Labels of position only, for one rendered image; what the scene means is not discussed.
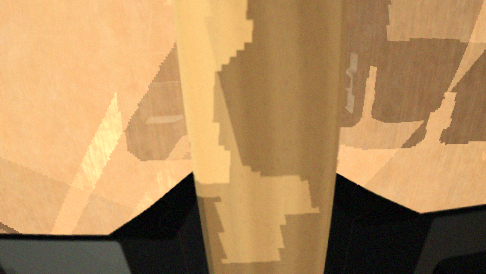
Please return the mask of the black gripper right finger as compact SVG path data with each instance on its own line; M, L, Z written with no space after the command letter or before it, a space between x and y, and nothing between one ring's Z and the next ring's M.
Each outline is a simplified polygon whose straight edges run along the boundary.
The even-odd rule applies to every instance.
M417 212L336 174L324 274L432 274L486 251L486 204Z

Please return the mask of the light wooden board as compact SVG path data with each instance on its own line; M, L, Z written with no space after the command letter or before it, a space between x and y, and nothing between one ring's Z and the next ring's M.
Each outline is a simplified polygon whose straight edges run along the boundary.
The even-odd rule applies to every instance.
M172 0L210 274L324 274L348 0Z

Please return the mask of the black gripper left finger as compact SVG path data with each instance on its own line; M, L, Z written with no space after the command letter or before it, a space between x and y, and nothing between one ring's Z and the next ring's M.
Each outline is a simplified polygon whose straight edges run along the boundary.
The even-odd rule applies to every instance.
M210 274L193 172L108 235L1 233L0 274Z

